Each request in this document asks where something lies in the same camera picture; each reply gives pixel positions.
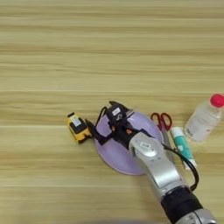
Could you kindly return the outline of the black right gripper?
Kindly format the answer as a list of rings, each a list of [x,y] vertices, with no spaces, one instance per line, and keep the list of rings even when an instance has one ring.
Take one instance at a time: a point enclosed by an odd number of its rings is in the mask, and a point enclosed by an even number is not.
[[[117,101],[110,101],[110,108],[108,109],[112,114],[127,114],[131,113],[132,109],[127,108]],[[96,127],[88,120],[85,120],[86,125],[91,133],[92,138],[96,139],[100,145],[105,144],[109,140],[109,136],[102,136]],[[130,140],[138,133],[144,133],[146,136],[149,133],[145,129],[135,129],[130,122],[124,118],[118,122],[109,121],[109,127],[112,131],[112,138],[126,149],[129,148]]]

